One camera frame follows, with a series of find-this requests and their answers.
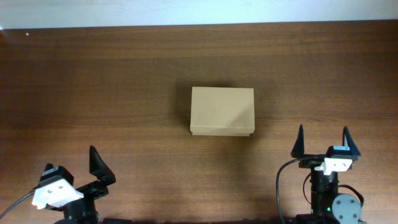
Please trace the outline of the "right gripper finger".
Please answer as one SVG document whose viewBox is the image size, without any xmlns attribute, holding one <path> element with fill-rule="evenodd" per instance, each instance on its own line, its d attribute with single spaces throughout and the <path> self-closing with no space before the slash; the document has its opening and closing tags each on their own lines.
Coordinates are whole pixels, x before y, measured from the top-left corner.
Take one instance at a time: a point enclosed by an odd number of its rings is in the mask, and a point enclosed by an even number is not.
<svg viewBox="0 0 398 224">
<path fill-rule="evenodd" d="M 303 157 L 305 152 L 305 146 L 304 146 L 304 130 L 303 130 L 303 125 L 301 124 L 298 129 L 298 135 L 295 141 L 295 144 L 293 146 L 293 149 L 290 153 L 290 155 L 293 158 L 301 158 Z"/>
<path fill-rule="evenodd" d="M 329 158 L 351 159 L 357 161 L 361 153 L 355 145 L 347 126 L 343 128 L 342 146 L 330 146 L 326 152 Z"/>
</svg>

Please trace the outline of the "cardboard box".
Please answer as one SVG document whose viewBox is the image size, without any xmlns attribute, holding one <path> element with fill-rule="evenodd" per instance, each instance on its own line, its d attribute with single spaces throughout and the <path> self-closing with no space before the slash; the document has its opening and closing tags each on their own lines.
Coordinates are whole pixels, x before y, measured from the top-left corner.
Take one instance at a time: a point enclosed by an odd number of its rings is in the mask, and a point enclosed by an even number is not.
<svg viewBox="0 0 398 224">
<path fill-rule="evenodd" d="M 194 136 L 250 136 L 255 130 L 254 89 L 192 88 L 190 132 Z"/>
</svg>

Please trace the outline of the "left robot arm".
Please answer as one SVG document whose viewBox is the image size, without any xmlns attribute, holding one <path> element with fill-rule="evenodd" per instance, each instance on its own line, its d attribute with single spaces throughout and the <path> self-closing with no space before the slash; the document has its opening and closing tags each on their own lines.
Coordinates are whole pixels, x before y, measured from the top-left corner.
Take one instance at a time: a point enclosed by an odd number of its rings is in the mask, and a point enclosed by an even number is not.
<svg viewBox="0 0 398 224">
<path fill-rule="evenodd" d="M 59 223 L 99 223 L 95 200 L 109 194 L 108 186 L 116 183 L 116 176 L 94 146 L 89 150 L 89 173 L 96 180 L 76 189 L 74 176 L 64 166 L 48 163 L 34 188 L 32 205 L 62 212 Z"/>
</svg>

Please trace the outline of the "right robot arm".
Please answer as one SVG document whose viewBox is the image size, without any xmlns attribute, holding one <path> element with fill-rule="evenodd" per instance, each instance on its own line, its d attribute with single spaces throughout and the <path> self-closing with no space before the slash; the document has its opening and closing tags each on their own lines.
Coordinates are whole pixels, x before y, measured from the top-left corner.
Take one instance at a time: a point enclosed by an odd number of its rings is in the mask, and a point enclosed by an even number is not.
<svg viewBox="0 0 398 224">
<path fill-rule="evenodd" d="M 297 215 L 294 223 L 362 223 L 364 197 L 338 180 L 338 174 L 352 169 L 361 156 L 347 127 L 343 128 L 342 145 L 314 155 L 305 153 L 303 126 L 299 126 L 290 155 L 300 160 L 300 168 L 310 169 L 306 179 L 311 183 L 311 212 Z"/>
</svg>

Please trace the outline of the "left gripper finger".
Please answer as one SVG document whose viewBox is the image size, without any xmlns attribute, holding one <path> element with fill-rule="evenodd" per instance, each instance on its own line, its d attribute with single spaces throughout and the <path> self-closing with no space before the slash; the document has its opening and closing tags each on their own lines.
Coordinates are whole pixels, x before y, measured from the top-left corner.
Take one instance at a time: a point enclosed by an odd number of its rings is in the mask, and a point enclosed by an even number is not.
<svg viewBox="0 0 398 224">
<path fill-rule="evenodd" d="M 116 182 L 115 174 L 105 164 L 94 146 L 90 146 L 90 174 L 95 176 L 103 184 L 113 184 Z"/>
<path fill-rule="evenodd" d="M 54 167 L 53 164 L 47 163 L 40 176 L 39 187 L 44 187 L 60 179 L 65 179 L 70 185 L 73 185 L 74 176 L 64 166 Z"/>
</svg>

